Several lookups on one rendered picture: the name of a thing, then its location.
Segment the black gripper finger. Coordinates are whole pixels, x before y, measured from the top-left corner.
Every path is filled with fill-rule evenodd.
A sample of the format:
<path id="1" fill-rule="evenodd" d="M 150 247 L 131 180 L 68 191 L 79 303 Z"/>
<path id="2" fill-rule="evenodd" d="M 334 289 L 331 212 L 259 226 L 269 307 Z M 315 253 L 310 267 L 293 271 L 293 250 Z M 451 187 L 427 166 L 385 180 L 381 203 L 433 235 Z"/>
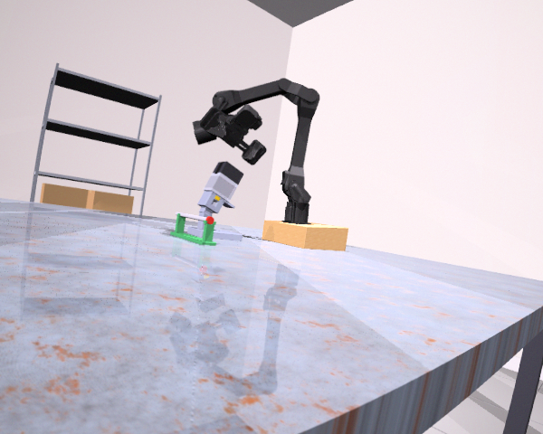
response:
<path id="1" fill-rule="evenodd" d="M 224 138 L 226 136 L 225 121 L 227 117 L 217 112 L 214 117 L 206 124 L 205 130 L 213 137 Z"/>
<path id="2" fill-rule="evenodd" d="M 243 159 L 250 164 L 262 151 L 263 151 L 263 146 L 261 146 L 258 142 L 256 142 L 252 146 L 252 148 L 245 154 Z"/>

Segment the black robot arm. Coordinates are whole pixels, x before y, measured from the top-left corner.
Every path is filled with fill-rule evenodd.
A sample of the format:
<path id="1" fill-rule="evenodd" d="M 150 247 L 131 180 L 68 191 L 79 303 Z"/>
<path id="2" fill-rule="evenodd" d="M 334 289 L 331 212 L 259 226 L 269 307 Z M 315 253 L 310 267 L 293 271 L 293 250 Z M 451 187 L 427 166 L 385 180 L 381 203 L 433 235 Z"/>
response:
<path id="1" fill-rule="evenodd" d="M 230 122 L 233 121 L 248 129 L 256 130 L 262 125 L 259 113 L 250 103 L 273 96 L 286 97 L 297 106 L 298 126 L 292 151 L 291 164 L 288 170 L 282 172 L 282 191 L 288 197 L 285 207 L 284 221 L 295 224 L 311 224 L 308 222 L 311 195 L 305 189 L 304 162 L 308 148 L 310 124 L 319 105 L 319 94 L 299 83 L 281 78 L 276 81 L 244 90 L 219 91 L 213 96 L 213 106 L 217 106 Z M 244 106 L 245 105 L 245 106 Z M 244 106 L 244 107 L 243 107 Z M 242 107 L 237 114 L 230 114 Z M 230 115 L 228 115 L 230 114 Z M 192 122 L 198 145 L 212 140 L 211 136 L 200 126 L 200 121 Z"/>

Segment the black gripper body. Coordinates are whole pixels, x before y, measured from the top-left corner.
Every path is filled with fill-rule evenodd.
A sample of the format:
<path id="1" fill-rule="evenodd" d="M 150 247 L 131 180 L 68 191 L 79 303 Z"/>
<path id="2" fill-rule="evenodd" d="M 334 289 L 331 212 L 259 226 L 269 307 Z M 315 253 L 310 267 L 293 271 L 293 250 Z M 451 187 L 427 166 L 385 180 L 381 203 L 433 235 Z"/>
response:
<path id="1" fill-rule="evenodd" d="M 220 112 L 225 116 L 225 114 L 217 106 L 213 106 L 207 111 L 207 113 L 201 119 L 200 126 L 203 129 L 205 129 L 206 124 L 214 117 L 214 115 L 217 112 Z M 228 118 L 224 124 L 226 136 L 221 139 L 232 148 L 234 148 L 235 146 L 239 148 L 243 152 L 242 158 L 245 156 L 245 154 L 252 148 L 252 146 L 256 142 L 258 142 L 261 146 L 263 146 L 263 151 L 252 161 L 252 163 L 250 163 L 250 165 L 254 165 L 262 157 L 262 155 L 266 153 L 266 147 L 263 144 L 261 144 L 257 139 L 253 140 L 250 145 L 247 145 L 243 141 L 243 136 L 246 131 L 238 123 L 235 123 L 234 121 L 231 123 L 229 120 L 230 119 Z"/>

